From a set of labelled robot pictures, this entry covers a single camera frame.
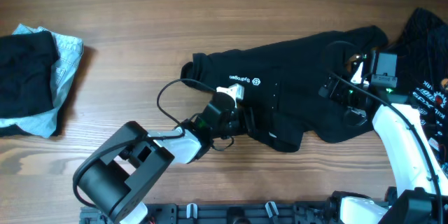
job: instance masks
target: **clothing pile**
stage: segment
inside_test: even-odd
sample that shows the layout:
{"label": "clothing pile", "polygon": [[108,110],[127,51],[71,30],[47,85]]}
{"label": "clothing pile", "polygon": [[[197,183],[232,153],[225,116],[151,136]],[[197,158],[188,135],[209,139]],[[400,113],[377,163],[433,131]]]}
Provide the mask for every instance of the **clothing pile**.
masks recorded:
{"label": "clothing pile", "polygon": [[398,56],[397,88],[416,98],[429,144],[448,162],[448,24],[418,8],[388,51]]}
{"label": "clothing pile", "polygon": [[[418,97],[421,124],[428,139],[448,144],[448,26],[427,10],[417,9],[406,28],[387,50],[398,55],[399,87]],[[343,121],[347,108],[319,95],[328,79],[327,69],[347,72],[345,62],[358,51],[346,46],[323,49],[346,41],[368,54],[387,45],[378,27],[321,34],[264,45],[250,50],[229,50],[210,55],[194,54],[182,78],[192,78],[212,88],[235,83],[245,88],[242,105],[255,114],[256,134],[249,136],[277,151],[294,152],[304,132],[314,130],[324,141],[337,143],[372,130],[369,121],[352,127]],[[186,85],[201,90],[195,83]],[[439,156],[441,163],[447,155]]]}
{"label": "clothing pile", "polygon": [[82,54],[81,39],[42,27],[20,24],[0,38],[0,137],[61,133],[58,113]]}

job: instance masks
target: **black t-shirt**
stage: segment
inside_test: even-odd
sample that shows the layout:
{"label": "black t-shirt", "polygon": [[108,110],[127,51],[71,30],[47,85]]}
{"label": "black t-shirt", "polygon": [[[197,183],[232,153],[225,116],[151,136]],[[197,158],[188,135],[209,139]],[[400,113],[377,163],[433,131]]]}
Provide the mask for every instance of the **black t-shirt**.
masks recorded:
{"label": "black t-shirt", "polygon": [[[303,132],[314,130],[324,141],[336,143],[372,130],[371,123],[350,127],[342,122],[346,107],[319,96],[327,81],[326,67],[340,70],[356,51],[334,46],[347,41],[368,53],[387,44],[378,27],[321,34],[264,45],[250,50],[197,53],[182,68],[182,78],[193,78],[213,88],[235,83],[245,87],[243,106],[254,108],[258,134],[250,135],[278,151],[297,151]],[[194,83],[185,83],[200,89]]]}
{"label": "black t-shirt", "polygon": [[[448,25],[418,8],[389,52],[398,56],[398,89],[419,103],[421,125],[430,144],[448,144]],[[447,162],[446,148],[436,157]]]}

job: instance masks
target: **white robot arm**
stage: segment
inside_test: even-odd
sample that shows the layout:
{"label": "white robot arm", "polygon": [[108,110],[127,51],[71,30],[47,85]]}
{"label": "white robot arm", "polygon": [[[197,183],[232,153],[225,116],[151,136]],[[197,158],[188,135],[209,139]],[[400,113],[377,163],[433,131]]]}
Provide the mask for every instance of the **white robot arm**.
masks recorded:
{"label": "white robot arm", "polygon": [[[431,165],[438,176],[438,184],[442,195],[448,195],[448,180],[434,157],[428,140],[421,128],[420,113],[410,105],[392,104],[416,128],[425,151],[429,155],[430,164],[426,163],[417,138],[409,127],[389,107],[381,105],[373,118],[373,127],[383,141],[391,162],[393,175],[397,185],[398,197],[405,190],[423,188],[426,193],[436,194],[431,173]],[[387,209],[377,206],[372,200],[359,197],[344,197],[340,206],[340,220],[345,224],[365,223],[377,224],[386,214]]]}

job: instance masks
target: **folded black shirt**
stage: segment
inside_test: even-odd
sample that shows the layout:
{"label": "folded black shirt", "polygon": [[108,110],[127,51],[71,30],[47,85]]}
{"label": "folded black shirt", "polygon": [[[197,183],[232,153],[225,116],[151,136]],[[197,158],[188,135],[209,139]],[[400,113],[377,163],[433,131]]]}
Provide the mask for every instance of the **folded black shirt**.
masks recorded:
{"label": "folded black shirt", "polygon": [[0,38],[0,118],[53,109],[50,75],[56,60],[49,31]]}
{"label": "folded black shirt", "polygon": [[[319,96],[330,67],[339,74],[356,53],[346,46],[323,49],[333,41],[347,41],[370,52],[385,46],[387,37],[378,27],[321,34],[264,45],[250,50],[229,50],[210,55],[197,53],[182,68],[182,78],[193,78],[213,88],[235,83],[245,87],[242,105],[255,113],[257,134],[250,137],[277,151],[294,152],[303,132],[314,130],[324,141],[341,142],[372,130],[371,123],[350,127],[342,122],[346,107]],[[194,83],[185,83],[201,89]]]}

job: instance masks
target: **white label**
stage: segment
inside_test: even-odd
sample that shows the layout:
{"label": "white label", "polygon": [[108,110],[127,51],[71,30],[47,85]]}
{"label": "white label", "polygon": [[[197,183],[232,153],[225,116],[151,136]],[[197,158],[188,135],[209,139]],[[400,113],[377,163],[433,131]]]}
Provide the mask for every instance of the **white label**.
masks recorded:
{"label": "white label", "polygon": [[436,151],[439,151],[439,143],[436,141],[436,140],[434,140],[434,138],[430,138],[429,140],[428,140],[428,143],[429,143],[429,145],[431,146],[431,147],[433,147]]}

